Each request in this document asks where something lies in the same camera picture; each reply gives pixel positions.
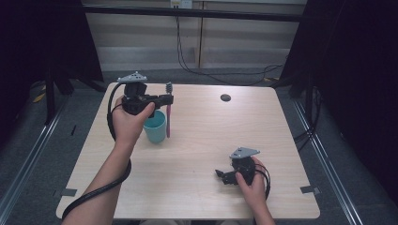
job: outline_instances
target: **table top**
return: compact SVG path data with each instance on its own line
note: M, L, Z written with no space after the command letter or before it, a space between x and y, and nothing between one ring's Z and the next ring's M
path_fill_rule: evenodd
M147 94L165 94L164 84L147 85ZM83 194L113 149L106 113L114 86L108 87L69 179L67 188L77 189L76 196L62 197L58 217ZM222 101L223 94L231 100ZM256 157L271 176L268 207L274 218L319 217L314 194L300 190L310 184L274 89L174 84L173 95L171 137L154 144L142 132L115 218L252 218L239 187L224 185L215 173L233 170L229 155L239 147L261 152Z

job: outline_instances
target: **gray gripper part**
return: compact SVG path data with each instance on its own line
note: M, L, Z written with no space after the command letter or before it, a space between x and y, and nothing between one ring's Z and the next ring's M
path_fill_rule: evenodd
M131 75L127 75L126 77L117 79L118 83L136 83L136 82L146 82L146 81L147 81L146 76L139 74L138 71L136 71Z
M232 159L238 159L238 158L246 158L250 157L255 154L259 154L260 151L251 149L251 148L245 148L245 147L239 147L231 156L229 156Z

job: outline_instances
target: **gray wall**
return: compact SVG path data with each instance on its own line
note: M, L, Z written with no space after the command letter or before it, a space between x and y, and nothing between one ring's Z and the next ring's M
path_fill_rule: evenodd
M242 2L194 1L193 8L301 14L305 7L302 0ZM83 3L143 8L171 5L165 0L84 0ZM91 13L86 17L102 70L180 68L176 18ZM297 22L197 18L179 18L179 21L183 55L190 68L258 68L283 63L298 27Z

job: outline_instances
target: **plastic cup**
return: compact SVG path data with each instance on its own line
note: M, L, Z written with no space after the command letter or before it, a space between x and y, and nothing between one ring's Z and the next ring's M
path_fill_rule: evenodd
M152 118L147 118L144 123L147 138L152 143L161 143L166 137L166 116L162 111L155 111Z

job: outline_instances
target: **hand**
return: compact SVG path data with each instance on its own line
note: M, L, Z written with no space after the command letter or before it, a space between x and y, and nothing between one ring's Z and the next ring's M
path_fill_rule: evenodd
M155 110L155 104L149 103L142 112L137 115L131 115L123 110L120 105L122 103L122 97L116 101L114 112L112 113L116 144L122 144L132 149L137 142L143 131L145 120Z
M255 164L264 166L263 163L256 157L252 157L252 159L254 160ZM259 171L264 170L264 168L261 166L256 166L256 169ZM262 211L266 209L267 203L263 175L259 172L256 172L250 186L246 184L246 181L240 172L236 173L236 177L237 183L242 190L245 201L251 207L252 211Z

